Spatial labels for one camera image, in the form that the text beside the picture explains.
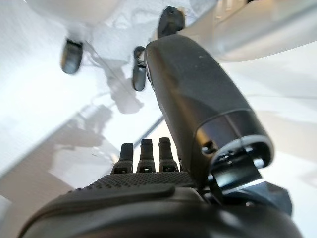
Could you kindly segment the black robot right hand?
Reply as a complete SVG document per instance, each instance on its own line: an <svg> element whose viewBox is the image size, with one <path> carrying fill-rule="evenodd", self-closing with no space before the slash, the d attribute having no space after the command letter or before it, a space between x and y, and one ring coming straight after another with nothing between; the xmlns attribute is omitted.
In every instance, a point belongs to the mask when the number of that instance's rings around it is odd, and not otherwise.
<svg viewBox="0 0 317 238"><path fill-rule="evenodd" d="M21 238L299 238L286 189L259 170L273 143L221 66L193 40L170 35L141 48L140 67L171 137L121 146L109 175L59 196Z"/></svg>

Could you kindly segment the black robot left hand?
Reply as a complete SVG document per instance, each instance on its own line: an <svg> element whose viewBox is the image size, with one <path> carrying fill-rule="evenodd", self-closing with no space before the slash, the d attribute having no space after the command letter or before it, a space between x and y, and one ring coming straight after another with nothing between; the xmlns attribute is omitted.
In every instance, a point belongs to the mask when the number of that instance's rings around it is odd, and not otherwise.
<svg viewBox="0 0 317 238"><path fill-rule="evenodd" d="M144 62L143 46L137 46L133 52L134 67L132 71L132 85L134 90L140 92L144 90L146 83L146 66Z"/></svg>

